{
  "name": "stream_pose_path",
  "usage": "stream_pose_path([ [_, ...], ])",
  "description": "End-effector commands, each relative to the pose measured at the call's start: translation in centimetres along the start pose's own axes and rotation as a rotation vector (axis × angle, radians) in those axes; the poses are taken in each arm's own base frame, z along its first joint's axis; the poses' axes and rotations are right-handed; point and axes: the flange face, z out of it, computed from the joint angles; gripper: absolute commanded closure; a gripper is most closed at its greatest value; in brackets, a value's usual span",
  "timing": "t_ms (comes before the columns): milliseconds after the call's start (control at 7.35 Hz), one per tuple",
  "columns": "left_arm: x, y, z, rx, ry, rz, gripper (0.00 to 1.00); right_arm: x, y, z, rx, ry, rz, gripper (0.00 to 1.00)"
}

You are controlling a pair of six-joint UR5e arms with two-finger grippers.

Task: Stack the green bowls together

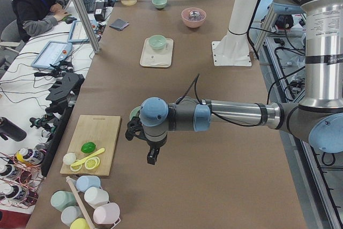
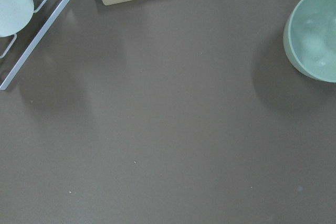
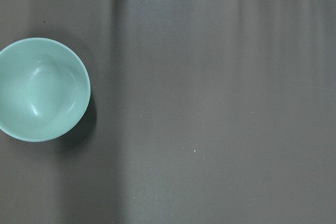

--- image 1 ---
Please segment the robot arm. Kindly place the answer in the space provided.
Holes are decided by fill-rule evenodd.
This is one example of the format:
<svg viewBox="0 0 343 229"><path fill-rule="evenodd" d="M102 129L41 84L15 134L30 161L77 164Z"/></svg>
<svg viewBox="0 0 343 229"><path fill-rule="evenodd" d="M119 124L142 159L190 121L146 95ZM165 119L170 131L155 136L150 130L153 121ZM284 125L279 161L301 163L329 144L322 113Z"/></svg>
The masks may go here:
<svg viewBox="0 0 343 229"><path fill-rule="evenodd" d="M205 131L213 121L282 130L326 153L342 151L342 0L275 0L306 14L305 96L299 103L243 104L191 99L146 99L126 138L145 140L155 164L170 131Z"/></svg>

